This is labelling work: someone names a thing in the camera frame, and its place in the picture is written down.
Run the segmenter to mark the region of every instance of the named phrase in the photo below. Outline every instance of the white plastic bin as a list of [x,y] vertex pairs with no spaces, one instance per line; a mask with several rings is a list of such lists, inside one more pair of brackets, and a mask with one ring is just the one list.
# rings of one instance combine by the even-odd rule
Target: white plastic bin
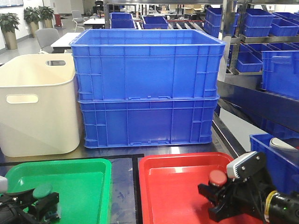
[[17,157],[74,150],[82,133],[76,83],[71,54],[23,55],[1,66],[3,154]]

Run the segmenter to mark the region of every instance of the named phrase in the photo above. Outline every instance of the red button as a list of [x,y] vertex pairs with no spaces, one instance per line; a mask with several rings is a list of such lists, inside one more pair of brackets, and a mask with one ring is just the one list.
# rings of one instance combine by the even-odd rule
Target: red button
[[221,170],[213,170],[209,174],[209,181],[211,184],[217,186],[217,187],[222,187],[226,182],[228,178],[226,174],[221,171]]

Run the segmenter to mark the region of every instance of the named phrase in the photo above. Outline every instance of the white table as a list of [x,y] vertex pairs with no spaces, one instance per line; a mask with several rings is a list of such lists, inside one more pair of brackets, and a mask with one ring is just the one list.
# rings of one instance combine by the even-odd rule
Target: white table
[[57,41],[51,44],[53,49],[71,49],[70,42],[75,39],[80,33],[66,33],[60,37]]
[[93,29],[105,28],[105,19],[89,19],[84,22],[84,25],[91,25]]

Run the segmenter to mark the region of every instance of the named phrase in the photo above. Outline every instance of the potted plant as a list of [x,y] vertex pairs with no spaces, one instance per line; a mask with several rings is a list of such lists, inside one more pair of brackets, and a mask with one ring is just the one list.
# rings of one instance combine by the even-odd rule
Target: potted plant
[[9,50],[14,50],[18,48],[17,39],[15,37],[15,29],[18,30],[19,24],[19,18],[16,13],[0,14],[0,27],[4,35],[6,47]]
[[41,20],[38,8],[27,7],[24,9],[24,20],[30,26],[31,34],[35,38],[36,31],[39,29],[38,22]]
[[41,20],[43,20],[46,28],[53,28],[52,19],[54,10],[48,6],[39,6]]

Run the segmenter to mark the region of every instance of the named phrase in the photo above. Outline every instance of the plant pot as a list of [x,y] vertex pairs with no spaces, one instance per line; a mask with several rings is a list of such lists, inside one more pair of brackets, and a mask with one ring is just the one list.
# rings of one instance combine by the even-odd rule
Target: plant pot
[[15,37],[15,32],[4,32],[2,31],[5,44],[8,50],[14,50],[18,48],[17,38]]
[[33,38],[36,38],[36,31],[39,29],[38,23],[31,22],[29,24]]
[[44,20],[43,22],[45,24],[45,28],[53,28],[52,20],[47,19],[47,20]]

